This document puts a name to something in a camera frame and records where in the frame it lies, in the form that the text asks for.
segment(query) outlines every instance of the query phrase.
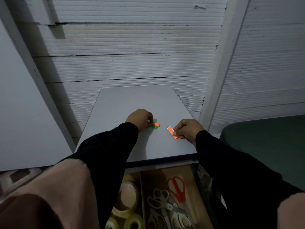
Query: tape roll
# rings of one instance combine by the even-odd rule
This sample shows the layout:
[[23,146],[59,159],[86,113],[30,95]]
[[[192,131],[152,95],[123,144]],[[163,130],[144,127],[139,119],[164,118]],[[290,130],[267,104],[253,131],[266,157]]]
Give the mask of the tape roll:
[[114,218],[109,217],[105,229],[119,229],[119,225],[117,224],[117,221]]
[[139,191],[132,182],[121,184],[116,203],[112,213],[120,218],[127,219],[137,208],[139,202]]
[[138,214],[132,214],[126,219],[124,229],[130,229],[134,224],[138,226],[138,229],[144,229],[143,219]]

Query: corrugated wall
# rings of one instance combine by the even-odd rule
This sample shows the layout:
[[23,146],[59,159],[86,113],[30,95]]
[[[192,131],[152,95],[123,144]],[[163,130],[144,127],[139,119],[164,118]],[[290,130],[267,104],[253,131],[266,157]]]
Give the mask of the corrugated wall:
[[212,126],[305,114],[305,0],[251,0]]
[[106,87],[170,84],[199,118],[227,0],[48,0],[56,26],[6,2],[73,137]]

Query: dark green surface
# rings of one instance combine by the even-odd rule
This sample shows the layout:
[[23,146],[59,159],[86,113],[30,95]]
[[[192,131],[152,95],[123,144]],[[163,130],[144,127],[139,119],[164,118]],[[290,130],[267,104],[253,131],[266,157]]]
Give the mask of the dark green surface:
[[305,115],[234,123],[220,139],[305,190]]

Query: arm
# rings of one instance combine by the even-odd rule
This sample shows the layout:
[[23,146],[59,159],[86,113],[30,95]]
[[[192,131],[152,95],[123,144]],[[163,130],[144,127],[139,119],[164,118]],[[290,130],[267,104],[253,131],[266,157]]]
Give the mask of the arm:
[[152,114],[138,109],[113,130],[86,139],[0,205],[1,228],[104,228],[126,161],[149,121]]
[[280,203],[301,192],[251,155],[210,135],[194,119],[182,120],[174,130],[196,145],[200,165],[219,185],[229,214],[236,221],[264,221],[275,226]]

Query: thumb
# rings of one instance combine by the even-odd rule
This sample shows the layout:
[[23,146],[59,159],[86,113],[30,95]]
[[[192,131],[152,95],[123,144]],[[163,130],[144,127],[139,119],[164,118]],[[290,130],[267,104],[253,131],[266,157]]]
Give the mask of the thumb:
[[183,134],[183,131],[184,131],[183,128],[181,128],[181,129],[179,129],[179,130],[174,131],[174,132],[173,132],[173,135],[174,135],[174,136],[182,136],[182,135],[184,135],[184,134]]

